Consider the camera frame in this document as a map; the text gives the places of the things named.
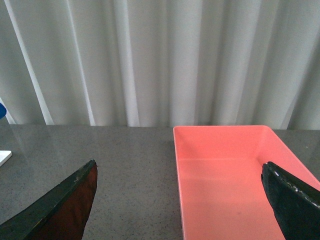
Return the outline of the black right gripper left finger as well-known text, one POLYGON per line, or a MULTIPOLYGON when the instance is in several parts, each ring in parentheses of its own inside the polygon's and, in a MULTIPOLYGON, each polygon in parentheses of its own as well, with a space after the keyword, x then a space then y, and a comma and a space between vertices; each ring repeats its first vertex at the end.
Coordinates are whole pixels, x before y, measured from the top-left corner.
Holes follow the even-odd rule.
POLYGON ((97 191, 98 168, 90 160, 0 226, 2 240, 80 240, 97 191))

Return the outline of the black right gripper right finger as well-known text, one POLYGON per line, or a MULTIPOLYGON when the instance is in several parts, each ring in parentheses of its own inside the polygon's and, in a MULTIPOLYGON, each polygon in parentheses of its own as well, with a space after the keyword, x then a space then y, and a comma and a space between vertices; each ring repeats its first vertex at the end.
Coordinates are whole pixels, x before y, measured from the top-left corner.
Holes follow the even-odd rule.
POLYGON ((320 238, 320 191, 277 164, 262 165, 261 182, 286 240, 320 238))

